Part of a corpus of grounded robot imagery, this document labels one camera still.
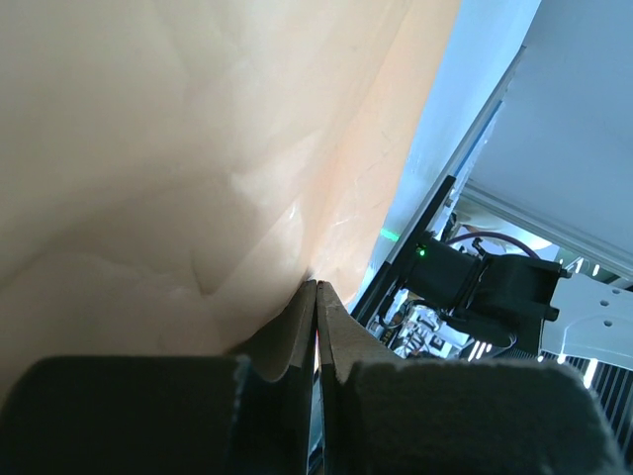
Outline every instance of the beige cloth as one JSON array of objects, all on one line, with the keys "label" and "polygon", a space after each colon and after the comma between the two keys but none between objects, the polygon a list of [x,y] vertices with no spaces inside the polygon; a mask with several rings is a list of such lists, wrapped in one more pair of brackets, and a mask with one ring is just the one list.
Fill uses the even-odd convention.
[{"label": "beige cloth", "polygon": [[0,395],[357,289],[457,0],[0,5]]}]

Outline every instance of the black electronic component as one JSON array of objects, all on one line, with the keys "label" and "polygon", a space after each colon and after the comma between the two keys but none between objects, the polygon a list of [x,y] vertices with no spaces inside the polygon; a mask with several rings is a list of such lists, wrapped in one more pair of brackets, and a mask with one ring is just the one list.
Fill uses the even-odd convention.
[{"label": "black electronic component", "polygon": [[393,264],[384,264],[352,316],[366,326],[379,321],[403,288],[422,298],[453,329],[498,347],[537,354],[544,321],[556,321],[549,304],[559,278],[558,263],[521,255],[481,258],[460,252],[424,230],[450,192],[445,181],[422,214]]}]

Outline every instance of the metal frame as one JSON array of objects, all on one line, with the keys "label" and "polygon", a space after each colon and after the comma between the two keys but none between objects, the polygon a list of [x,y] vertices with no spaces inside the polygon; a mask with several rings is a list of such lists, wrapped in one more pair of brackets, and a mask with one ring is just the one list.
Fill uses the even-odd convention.
[{"label": "metal frame", "polygon": [[629,252],[614,247],[596,237],[589,237],[557,223],[543,219],[516,205],[505,202],[485,191],[477,182],[469,180],[462,196],[486,208],[500,218],[513,223],[530,233],[534,233],[565,249],[576,252],[585,258],[599,262],[600,266],[626,279],[633,279],[633,258]]}]

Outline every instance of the black cable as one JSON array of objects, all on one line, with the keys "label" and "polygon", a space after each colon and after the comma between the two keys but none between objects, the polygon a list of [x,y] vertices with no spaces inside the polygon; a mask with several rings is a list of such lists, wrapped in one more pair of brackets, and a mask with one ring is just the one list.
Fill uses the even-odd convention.
[{"label": "black cable", "polygon": [[536,252],[534,252],[525,243],[521,242],[517,238],[512,237],[512,236],[508,236],[508,235],[504,235],[502,233],[494,233],[492,231],[477,231],[476,233],[468,233],[467,235],[461,235],[461,236],[453,237],[452,239],[447,240],[446,244],[447,245],[452,245],[452,244],[455,244],[455,243],[460,242],[462,240],[466,240],[466,239],[470,239],[470,238],[493,238],[493,239],[504,240],[506,242],[509,242],[510,244],[513,244],[513,245],[517,246],[519,249],[521,249],[523,252],[525,252],[530,257],[533,257],[535,259],[540,259],[540,257],[538,256],[538,254]]}]

